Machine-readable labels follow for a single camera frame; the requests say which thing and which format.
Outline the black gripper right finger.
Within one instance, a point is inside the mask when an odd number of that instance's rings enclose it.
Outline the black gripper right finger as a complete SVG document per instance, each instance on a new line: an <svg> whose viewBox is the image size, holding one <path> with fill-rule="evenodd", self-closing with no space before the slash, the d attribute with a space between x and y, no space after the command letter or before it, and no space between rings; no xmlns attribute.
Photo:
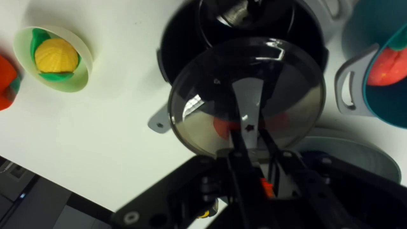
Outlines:
<svg viewBox="0 0 407 229"><path fill-rule="evenodd" d="M362 229L317 171L295 152L278 146L265 119L260 120L259 132L270 153L269 165L280 166L298 194L261 200L256 229Z"/></svg>

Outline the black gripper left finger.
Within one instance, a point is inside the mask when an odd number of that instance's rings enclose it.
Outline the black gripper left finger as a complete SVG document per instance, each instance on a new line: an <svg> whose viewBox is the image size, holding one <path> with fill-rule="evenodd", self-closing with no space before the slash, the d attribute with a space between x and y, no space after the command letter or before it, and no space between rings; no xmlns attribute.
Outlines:
<svg viewBox="0 0 407 229"><path fill-rule="evenodd" d="M262 80L238 80L232 83L239 127L231 132L234 148L228 155L237 202L245 229L271 229L267 195L250 157L257 147Z"/></svg>

